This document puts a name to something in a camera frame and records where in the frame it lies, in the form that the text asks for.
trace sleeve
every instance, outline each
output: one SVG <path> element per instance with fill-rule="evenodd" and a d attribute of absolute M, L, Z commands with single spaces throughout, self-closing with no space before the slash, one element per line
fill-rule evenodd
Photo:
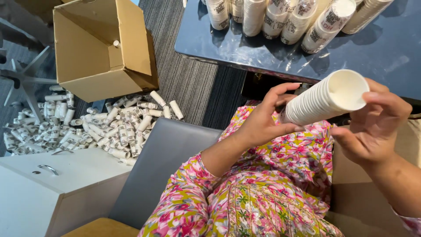
<path fill-rule="evenodd" d="M 201 154 L 191 157 L 171 175 L 138 237 L 203 235 L 209 219 L 206 198 L 219 179 L 206 170 Z"/>
<path fill-rule="evenodd" d="M 404 217 L 397 213 L 396 215 L 400 217 L 403 222 L 403 226 L 409 230 L 413 236 L 421 237 L 421 218 Z"/>

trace fingernail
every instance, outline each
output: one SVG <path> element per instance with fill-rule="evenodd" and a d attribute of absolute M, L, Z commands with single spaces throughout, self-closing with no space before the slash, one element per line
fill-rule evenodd
<path fill-rule="evenodd" d="M 377 92 L 365 92 L 364 96 L 365 97 L 371 97 L 371 98 L 378 97 L 378 93 Z"/>
<path fill-rule="evenodd" d="M 305 127 L 295 127 L 294 128 L 294 131 L 296 131 L 296 132 L 305 132 L 306 131 L 306 128 Z"/>

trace floor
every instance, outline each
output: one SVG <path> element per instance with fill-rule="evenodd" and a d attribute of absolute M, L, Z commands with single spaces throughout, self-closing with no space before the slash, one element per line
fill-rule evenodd
<path fill-rule="evenodd" d="M 245 102 L 240 95 L 245 71 L 183 59 L 174 51 L 174 43 L 183 14 L 182 0 L 140 0 L 146 27 L 154 37 L 155 54 L 160 78 L 159 93 L 166 101 L 176 100 L 185 114 L 185 122 L 224 129 L 238 106 Z M 11 42 L 5 42 L 8 62 L 1 69 L 11 69 L 10 59 L 29 63 L 36 53 Z M 50 55 L 38 72 L 39 77 L 55 78 L 55 58 Z M 0 80 L 0 103 L 3 104 L 12 83 Z M 35 86 L 39 101 L 49 93 L 48 86 Z M 76 100 L 77 113 L 85 113 L 89 104 Z M 0 127 L 17 117 L 14 108 L 0 107 Z M 3 136 L 0 155 L 5 153 Z"/>

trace white cabinet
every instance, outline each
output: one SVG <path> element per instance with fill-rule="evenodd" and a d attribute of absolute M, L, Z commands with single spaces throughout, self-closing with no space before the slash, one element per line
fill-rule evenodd
<path fill-rule="evenodd" d="M 107 217 L 132 169 L 99 148 L 53 153 L 0 158 L 0 236 L 62 236 Z"/>

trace hand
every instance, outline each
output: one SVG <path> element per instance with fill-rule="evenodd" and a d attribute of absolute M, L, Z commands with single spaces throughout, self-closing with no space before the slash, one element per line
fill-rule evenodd
<path fill-rule="evenodd" d="M 397 129 L 405 122 L 412 106 L 383 86 L 367 78 L 370 92 L 362 95 L 367 105 L 351 113 L 349 130 L 331 129 L 344 155 L 363 168 L 392 160 Z"/>
<path fill-rule="evenodd" d="M 272 114 L 277 106 L 292 100 L 296 95 L 284 94 L 295 90 L 301 83 L 283 83 L 272 87 L 261 104 L 250 113 L 241 127 L 233 134 L 247 148 L 264 145 L 269 141 L 293 132 L 303 132 L 305 129 L 295 124 L 275 125 Z"/>

